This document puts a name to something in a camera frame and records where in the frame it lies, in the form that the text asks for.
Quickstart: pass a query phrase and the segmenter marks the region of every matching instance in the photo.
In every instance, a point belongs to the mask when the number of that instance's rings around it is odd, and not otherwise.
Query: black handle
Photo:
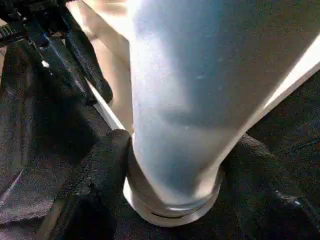
[[[109,103],[113,98],[112,90],[100,69],[95,50],[86,34],[72,17],[68,9],[61,14],[68,30],[65,45],[77,60],[87,80],[98,90],[103,99]]]

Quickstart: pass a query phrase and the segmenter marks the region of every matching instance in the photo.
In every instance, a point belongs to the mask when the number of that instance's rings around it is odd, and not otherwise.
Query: white cylinder
[[[186,224],[214,204],[221,162],[318,35],[319,3],[134,0],[130,7],[136,161],[126,197],[153,224]]]

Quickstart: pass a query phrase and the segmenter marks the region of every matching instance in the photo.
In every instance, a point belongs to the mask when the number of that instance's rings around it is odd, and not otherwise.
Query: black cloth
[[[21,229],[17,221],[45,216],[75,166],[111,131],[92,105],[69,101],[62,91],[51,91],[52,79],[44,77],[32,52],[26,41],[8,46],[2,71],[2,233]]]

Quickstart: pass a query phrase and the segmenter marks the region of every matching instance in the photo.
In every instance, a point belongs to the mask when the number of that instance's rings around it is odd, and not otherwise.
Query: metal rod
[[[129,7],[136,161],[125,196],[153,224],[187,224],[212,207],[221,162],[318,35],[319,2]]]

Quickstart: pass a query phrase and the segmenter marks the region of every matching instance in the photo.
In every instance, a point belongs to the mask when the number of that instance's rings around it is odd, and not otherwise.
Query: cylinder base
[[[148,204],[144,201],[142,201],[136,191],[132,189],[130,186],[128,179],[125,179],[124,187],[123,187],[123,194],[128,201],[128,203],[131,205],[131,207],[147,222],[159,226],[159,227],[177,227],[185,224],[192,223],[202,216],[204,216],[215,204],[221,183],[223,180],[223,171],[220,169],[216,181],[214,184],[214,188],[212,190],[211,197],[200,207],[197,207],[195,209],[189,209],[188,214],[186,214],[186,208],[184,207],[181,211],[181,214],[179,214],[178,210],[172,210],[172,214],[167,215],[159,215],[155,213],[155,211],[152,210],[152,208],[148,207]],[[168,209],[163,209],[163,212],[168,213]]]

